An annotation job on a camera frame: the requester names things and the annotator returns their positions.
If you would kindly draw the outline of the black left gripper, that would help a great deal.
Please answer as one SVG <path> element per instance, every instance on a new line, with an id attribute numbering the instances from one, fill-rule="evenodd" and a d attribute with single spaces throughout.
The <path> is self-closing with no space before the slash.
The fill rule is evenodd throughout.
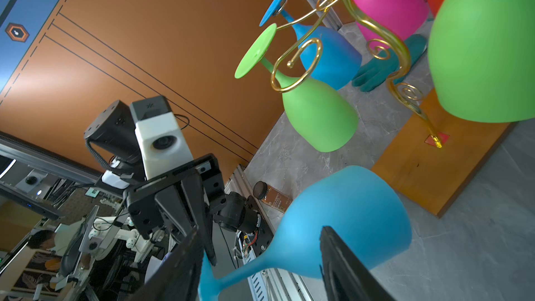
<path id="1" fill-rule="evenodd" d="M 226 199 L 217 158 L 207 154 L 125 191 L 125 205 L 139 235 L 148 240 L 166 228 L 179 240 L 195 227 L 208 261 L 217 265 L 212 216 Z"/>

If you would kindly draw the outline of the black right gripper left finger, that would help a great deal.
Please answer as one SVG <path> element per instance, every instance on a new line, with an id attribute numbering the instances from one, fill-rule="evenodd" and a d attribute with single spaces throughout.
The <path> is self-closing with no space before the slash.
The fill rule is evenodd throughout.
<path id="1" fill-rule="evenodd" d="M 131 300 L 196 300 L 203 263 L 204 246 L 197 227 L 164 260 L 155 274 Z"/>

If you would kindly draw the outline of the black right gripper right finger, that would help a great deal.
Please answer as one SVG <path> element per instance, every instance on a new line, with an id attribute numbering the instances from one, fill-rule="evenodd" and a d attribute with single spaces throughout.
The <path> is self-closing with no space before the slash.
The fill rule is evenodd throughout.
<path id="1" fill-rule="evenodd" d="M 328 300 L 394 301 L 332 227 L 323 227 L 320 250 Z"/>

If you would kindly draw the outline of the light blue wine glass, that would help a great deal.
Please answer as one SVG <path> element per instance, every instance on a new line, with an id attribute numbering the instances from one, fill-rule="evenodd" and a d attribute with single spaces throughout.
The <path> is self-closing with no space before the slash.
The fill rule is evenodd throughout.
<path id="1" fill-rule="evenodd" d="M 412 242 L 410 219 L 397 193 L 372 171 L 348 166 L 293 200 L 258 258 L 221 279 L 214 278 L 204 260 L 199 298 L 218 300 L 224 289 L 271 268 L 320 279 L 324 227 L 333 228 L 369 270 L 405 252 Z"/>

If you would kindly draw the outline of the green wine glass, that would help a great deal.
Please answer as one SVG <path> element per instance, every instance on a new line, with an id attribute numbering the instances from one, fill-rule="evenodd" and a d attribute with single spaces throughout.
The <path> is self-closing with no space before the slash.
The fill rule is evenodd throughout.
<path id="1" fill-rule="evenodd" d="M 284 110 L 295 131 L 321 153 L 336 151 L 346 145 L 358 129 L 359 117 L 355 109 L 331 86 L 313 78 L 312 72 L 320 63 L 323 43 L 319 38 L 304 42 L 287 63 L 292 67 L 303 51 L 314 50 L 311 68 L 300 77 L 289 77 L 278 70 L 282 60 L 272 64 L 266 58 L 277 33 L 277 24 L 272 23 L 242 57 L 234 77 L 240 79 L 253 67 L 261 64 L 270 73 L 270 84 L 281 94 Z"/>
<path id="2" fill-rule="evenodd" d="M 444 0 L 429 65 L 438 100 L 453 116 L 534 118 L 534 0 Z"/>

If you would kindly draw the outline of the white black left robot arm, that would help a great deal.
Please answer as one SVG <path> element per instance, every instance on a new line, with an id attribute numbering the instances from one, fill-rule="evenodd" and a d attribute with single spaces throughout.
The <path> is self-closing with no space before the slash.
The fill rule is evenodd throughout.
<path id="1" fill-rule="evenodd" d="M 194 158 L 164 96 L 126 105 L 117 100 L 84 133 L 86 148 L 126 183 L 122 195 L 139 235 L 166 229 L 181 242 L 198 228 L 208 260 L 217 264 L 213 217 L 227 202 L 217 158 Z"/>

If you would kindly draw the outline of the orange wooden rack base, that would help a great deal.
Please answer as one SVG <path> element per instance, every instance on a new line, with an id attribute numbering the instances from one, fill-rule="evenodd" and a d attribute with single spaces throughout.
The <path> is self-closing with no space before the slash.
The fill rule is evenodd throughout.
<path id="1" fill-rule="evenodd" d="M 422 109 L 437 128 L 437 148 L 419 117 L 412 115 L 372 170 L 394 190 L 442 217 L 514 128 L 513 123 L 462 120 L 441 107 L 435 91 Z"/>

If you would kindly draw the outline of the green wine glass front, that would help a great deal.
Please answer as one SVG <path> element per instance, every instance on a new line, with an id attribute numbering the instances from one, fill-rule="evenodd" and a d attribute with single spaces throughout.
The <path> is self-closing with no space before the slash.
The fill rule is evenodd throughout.
<path id="1" fill-rule="evenodd" d="M 261 64 L 270 73 L 270 84 L 281 94 L 284 110 L 295 131 L 321 153 L 336 151 L 346 145 L 358 129 L 359 117 L 355 109 L 331 86 L 313 78 L 312 72 L 320 63 L 323 43 L 319 38 L 304 42 L 287 63 L 292 67 L 303 51 L 314 50 L 311 68 L 300 77 L 289 77 L 278 70 L 282 60 L 272 64 L 266 58 L 277 33 L 277 24 L 272 23 L 242 57 L 234 77 L 240 79 L 253 67 Z"/>

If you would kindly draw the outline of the blue wine glass left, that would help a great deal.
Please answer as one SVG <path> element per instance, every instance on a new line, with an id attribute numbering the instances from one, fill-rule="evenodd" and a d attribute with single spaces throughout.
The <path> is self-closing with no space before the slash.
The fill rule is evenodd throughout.
<path id="1" fill-rule="evenodd" d="M 296 22 L 285 11 L 288 0 L 273 0 L 260 21 L 263 26 L 270 18 L 282 15 L 300 39 L 312 26 Z M 312 30 L 309 38 L 317 38 L 323 44 L 323 54 L 312 72 L 312 77 L 331 86 L 335 90 L 344 88 L 358 73 L 362 55 L 337 31 L 319 25 Z"/>

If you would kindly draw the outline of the magenta wine glass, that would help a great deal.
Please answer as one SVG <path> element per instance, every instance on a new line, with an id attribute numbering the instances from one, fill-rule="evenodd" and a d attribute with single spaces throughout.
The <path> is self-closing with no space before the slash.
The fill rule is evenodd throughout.
<path id="1" fill-rule="evenodd" d="M 355 5 L 401 40 L 412 36 L 426 22 L 430 10 L 425 0 L 353 0 Z"/>

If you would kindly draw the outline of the brown jar black lid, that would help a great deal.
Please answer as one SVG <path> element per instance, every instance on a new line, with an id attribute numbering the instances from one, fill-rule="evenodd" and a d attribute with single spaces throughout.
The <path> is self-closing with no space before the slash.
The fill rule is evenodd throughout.
<path id="1" fill-rule="evenodd" d="M 293 201 L 290 196 L 281 193 L 263 181 L 255 183 L 253 195 L 259 201 L 282 213 L 288 210 Z"/>

